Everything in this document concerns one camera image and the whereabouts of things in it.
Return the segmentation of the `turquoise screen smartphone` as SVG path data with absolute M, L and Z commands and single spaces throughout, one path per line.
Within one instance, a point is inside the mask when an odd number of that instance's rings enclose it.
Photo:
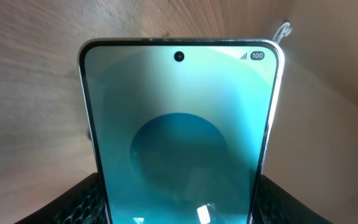
M 109 223 L 250 223 L 284 64 L 267 39 L 84 43 Z

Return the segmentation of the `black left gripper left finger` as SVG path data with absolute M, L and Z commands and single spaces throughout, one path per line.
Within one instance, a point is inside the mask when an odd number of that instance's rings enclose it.
M 105 224 L 106 205 L 97 172 L 16 224 Z

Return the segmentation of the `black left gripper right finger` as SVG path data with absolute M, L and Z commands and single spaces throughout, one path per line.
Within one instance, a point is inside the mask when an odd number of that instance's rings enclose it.
M 255 224 L 331 224 L 262 175 L 252 212 Z

